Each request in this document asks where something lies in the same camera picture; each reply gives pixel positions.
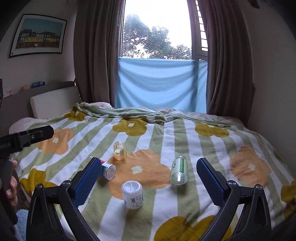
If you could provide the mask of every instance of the tree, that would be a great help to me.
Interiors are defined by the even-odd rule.
[[[191,49],[178,45],[171,46],[168,29],[152,27],[150,30],[138,15],[126,17],[123,28],[123,57],[191,59]]]

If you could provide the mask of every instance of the brown curtain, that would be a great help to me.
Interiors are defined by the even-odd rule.
[[[208,52],[207,113],[239,118],[247,125],[252,105],[249,37],[236,0],[198,0]]]
[[[83,101],[115,106],[124,0],[80,0],[74,30],[75,80]]]

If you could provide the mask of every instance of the picture frame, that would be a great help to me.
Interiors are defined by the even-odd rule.
[[[9,58],[30,54],[61,54],[67,21],[45,15],[24,14],[18,24]]]

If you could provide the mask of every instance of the fingernail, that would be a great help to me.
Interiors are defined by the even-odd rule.
[[[6,193],[7,193],[7,196],[10,198],[11,197],[11,191],[8,190]]]

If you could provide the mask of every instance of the white cushion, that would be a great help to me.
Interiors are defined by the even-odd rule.
[[[51,119],[61,116],[81,101],[77,86],[71,86],[33,96],[30,102],[35,118]]]

